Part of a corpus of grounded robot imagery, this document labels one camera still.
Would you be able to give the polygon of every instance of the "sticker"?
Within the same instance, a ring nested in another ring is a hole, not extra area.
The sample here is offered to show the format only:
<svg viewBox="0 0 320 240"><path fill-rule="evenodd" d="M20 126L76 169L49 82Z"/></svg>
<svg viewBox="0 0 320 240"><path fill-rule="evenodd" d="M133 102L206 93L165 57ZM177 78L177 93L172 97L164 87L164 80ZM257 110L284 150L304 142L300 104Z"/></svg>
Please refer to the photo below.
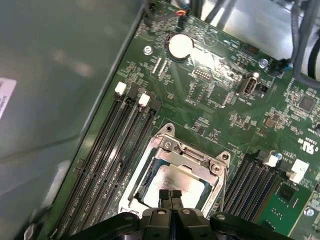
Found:
<svg viewBox="0 0 320 240"><path fill-rule="evenodd" d="M9 102L17 81L8 78L0 77L0 119Z"/></svg>

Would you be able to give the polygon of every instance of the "motherboard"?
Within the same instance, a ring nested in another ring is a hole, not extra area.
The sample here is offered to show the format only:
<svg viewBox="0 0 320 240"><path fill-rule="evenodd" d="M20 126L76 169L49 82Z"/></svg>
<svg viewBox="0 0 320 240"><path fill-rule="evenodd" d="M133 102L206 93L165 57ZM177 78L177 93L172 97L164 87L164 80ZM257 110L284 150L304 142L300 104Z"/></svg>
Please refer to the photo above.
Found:
<svg viewBox="0 0 320 240"><path fill-rule="evenodd" d="M142 18L40 239L141 216L169 189L206 218L227 212L320 240L320 92L281 60L182 17Z"/></svg>

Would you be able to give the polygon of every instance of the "gray metal panel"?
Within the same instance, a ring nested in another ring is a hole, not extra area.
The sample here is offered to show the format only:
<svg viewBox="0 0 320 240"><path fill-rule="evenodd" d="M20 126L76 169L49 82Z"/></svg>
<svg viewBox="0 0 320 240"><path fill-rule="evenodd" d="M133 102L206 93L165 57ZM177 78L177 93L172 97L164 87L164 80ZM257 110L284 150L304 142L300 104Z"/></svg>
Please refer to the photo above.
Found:
<svg viewBox="0 0 320 240"><path fill-rule="evenodd" d="M17 81L0 119L0 239L53 201L141 0L0 3L0 77Z"/></svg>

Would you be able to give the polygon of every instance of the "cpu socket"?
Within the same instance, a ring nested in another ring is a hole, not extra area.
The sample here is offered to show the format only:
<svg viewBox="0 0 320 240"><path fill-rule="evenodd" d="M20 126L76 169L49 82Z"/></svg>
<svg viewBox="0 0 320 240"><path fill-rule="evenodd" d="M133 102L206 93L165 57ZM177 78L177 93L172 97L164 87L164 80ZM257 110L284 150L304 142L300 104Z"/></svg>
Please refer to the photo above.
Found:
<svg viewBox="0 0 320 240"><path fill-rule="evenodd" d="M182 143L168 123L149 141L118 211L142 216L144 210L158 207L159 190L167 189L181 190L183 206L207 217L221 191L223 199L230 160L228 151L213 157Z"/></svg>

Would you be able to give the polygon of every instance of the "label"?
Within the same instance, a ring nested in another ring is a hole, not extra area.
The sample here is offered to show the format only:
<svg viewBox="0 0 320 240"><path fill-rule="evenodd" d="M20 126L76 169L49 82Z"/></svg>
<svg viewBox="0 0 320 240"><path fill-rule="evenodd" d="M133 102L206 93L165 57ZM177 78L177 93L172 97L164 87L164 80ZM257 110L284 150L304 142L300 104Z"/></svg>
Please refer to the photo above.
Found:
<svg viewBox="0 0 320 240"><path fill-rule="evenodd" d="M0 77L0 119L4 114L9 99L15 89L17 81Z"/></svg>
<svg viewBox="0 0 320 240"><path fill-rule="evenodd" d="M307 152L310 155L313 155L315 152L318 152L319 148L316 146L317 142L306 137L305 139L298 139L298 143L302 145L302 150Z"/></svg>

